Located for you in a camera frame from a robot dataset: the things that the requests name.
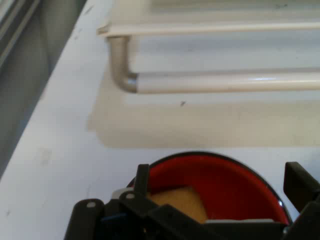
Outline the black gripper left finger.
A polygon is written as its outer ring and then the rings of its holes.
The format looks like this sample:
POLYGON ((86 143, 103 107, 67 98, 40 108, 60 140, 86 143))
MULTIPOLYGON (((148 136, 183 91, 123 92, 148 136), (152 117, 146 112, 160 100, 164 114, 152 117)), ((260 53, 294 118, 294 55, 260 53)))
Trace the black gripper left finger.
POLYGON ((66 240, 206 240, 208 232, 170 205, 147 199, 148 164, 140 164, 132 188, 104 203, 84 199, 73 207, 66 240))

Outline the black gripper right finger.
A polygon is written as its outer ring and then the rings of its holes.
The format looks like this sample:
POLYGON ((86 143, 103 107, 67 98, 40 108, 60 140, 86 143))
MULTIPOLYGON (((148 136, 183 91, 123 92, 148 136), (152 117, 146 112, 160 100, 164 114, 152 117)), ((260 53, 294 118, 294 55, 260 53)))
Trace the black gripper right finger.
POLYGON ((320 238, 320 183, 298 162, 287 162, 283 191, 299 216, 288 227, 284 240, 320 238))

